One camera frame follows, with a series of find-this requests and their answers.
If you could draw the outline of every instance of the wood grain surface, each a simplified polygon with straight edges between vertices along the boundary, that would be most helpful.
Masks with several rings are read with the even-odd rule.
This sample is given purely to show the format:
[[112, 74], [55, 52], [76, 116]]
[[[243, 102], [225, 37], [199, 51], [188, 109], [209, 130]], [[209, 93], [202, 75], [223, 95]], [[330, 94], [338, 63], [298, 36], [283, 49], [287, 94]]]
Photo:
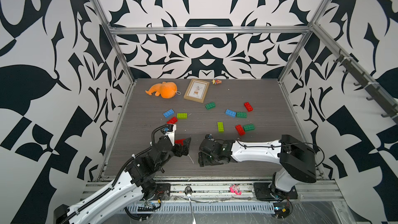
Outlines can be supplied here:
[[[280, 139], [282, 134], [289, 134], [302, 140], [296, 128], [294, 120], [289, 112], [285, 99], [279, 88], [278, 82], [273, 79], [262, 80], [222, 80], [222, 84], [210, 84], [204, 103], [183, 99], [190, 79], [168, 79], [167, 82], [175, 82], [181, 95], [171, 99], [164, 99], [147, 95], [145, 90], [155, 83], [161, 83], [161, 79], [138, 79], [132, 92], [132, 97], [108, 165], [105, 175], [116, 175], [123, 163], [133, 153], [149, 147], [151, 132], [177, 113], [186, 112], [187, 119], [179, 120], [176, 130], [176, 139], [191, 137], [191, 146], [188, 156], [173, 157], [165, 166], [164, 174], [158, 175], [177, 177], [264, 177], [271, 176], [279, 171], [281, 166], [275, 163], [247, 161], [230, 163], [219, 166], [199, 167], [198, 148], [206, 134], [212, 134], [216, 139], [236, 139], [239, 137], [235, 126], [254, 124], [255, 130], [246, 132], [242, 136], [245, 142], [265, 142]], [[216, 107], [207, 110], [205, 104], [215, 102]], [[249, 102], [253, 107], [248, 112], [247, 118], [232, 118], [225, 114], [226, 109], [235, 112], [247, 112], [244, 103]], [[174, 115], [165, 119], [163, 113], [173, 109]], [[224, 123], [224, 132], [218, 132], [217, 122]], [[161, 132], [157, 132], [155, 140], [158, 140]]]

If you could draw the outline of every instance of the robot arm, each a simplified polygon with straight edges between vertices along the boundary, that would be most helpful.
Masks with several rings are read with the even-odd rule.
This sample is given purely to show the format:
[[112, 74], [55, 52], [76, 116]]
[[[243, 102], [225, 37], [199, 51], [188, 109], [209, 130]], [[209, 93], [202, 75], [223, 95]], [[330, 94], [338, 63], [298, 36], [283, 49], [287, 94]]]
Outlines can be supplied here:
[[290, 135], [260, 143], [222, 141], [214, 141], [211, 134], [205, 137], [199, 147], [201, 167], [248, 160], [281, 164], [283, 168], [274, 174], [269, 187], [276, 200], [285, 199], [297, 182], [316, 182], [315, 151]]
[[[164, 136], [157, 143], [154, 135], [161, 131]], [[116, 178], [102, 189], [70, 207], [61, 205], [54, 210], [54, 224], [99, 224], [117, 211], [141, 199], [152, 198], [156, 191], [153, 180], [156, 172], [171, 157], [189, 153], [191, 138], [174, 143], [175, 124], [166, 124], [152, 132], [151, 147], [132, 155], [118, 172]]]

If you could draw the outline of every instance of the framed picture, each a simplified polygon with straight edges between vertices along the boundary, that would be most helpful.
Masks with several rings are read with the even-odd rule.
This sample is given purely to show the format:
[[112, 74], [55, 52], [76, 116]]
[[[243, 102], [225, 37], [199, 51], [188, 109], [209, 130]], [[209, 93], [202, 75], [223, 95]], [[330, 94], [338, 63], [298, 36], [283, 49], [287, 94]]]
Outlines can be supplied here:
[[207, 89], [209, 89], [209, 84], [210, 82], [192, 79], [184, 94], [184, 99], [203, 103]]

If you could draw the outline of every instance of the lime green lego brick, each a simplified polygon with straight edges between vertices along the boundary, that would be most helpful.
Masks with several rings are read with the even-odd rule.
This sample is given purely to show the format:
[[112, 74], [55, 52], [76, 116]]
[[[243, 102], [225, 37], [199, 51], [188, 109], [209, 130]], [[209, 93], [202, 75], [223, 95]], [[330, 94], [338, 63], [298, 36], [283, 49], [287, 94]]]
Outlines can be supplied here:
[[218, 126], [218, 131], [219, 132], [223, 132], [224, 131], [224, 124], [222, 122], [217, 122], [217, 126]]
[[254, 127], [253, 124], [247, 124], [247, 125], [244, 125], [244, 126], [243, 126], [243, 129], [245, 130], [245, 132], [247, 132], [247, 131], [254, 130], [255, 127]]
[[210, 103], [206, 104], [205, 107], [206, 107], [207, 110], [210, 110], [210, 109], [216, 107], [216, 103], [210, 102]]
[[245, 112], [237, 112], [236, 113], [236, 117], [238, 117], [238, 118], [247, 118], [248, 114], [245, 113]]
[[178, 119], [185, 119], [188, 117], [187, 113], [177, 113], [177, 118]]

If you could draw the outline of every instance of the black mounting plate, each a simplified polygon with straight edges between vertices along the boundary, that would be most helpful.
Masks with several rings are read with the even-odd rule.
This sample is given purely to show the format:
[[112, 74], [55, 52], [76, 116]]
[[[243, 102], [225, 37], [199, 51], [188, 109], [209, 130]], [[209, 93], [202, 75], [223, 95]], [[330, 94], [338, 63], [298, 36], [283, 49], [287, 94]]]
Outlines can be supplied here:
[[[265, 202], [273, 202], [276, 201], [274, 197], [271, 195], [271, 191], [268, 188], [268, 185], [271, 183], [253, 183], [254, 186], [254, 194], [256, 195], [257, 200], [265, 201]], [[298, 198], [296, 187], [293, 186], [292, 190], [289, 192], [289, 199], [295, 200]]]

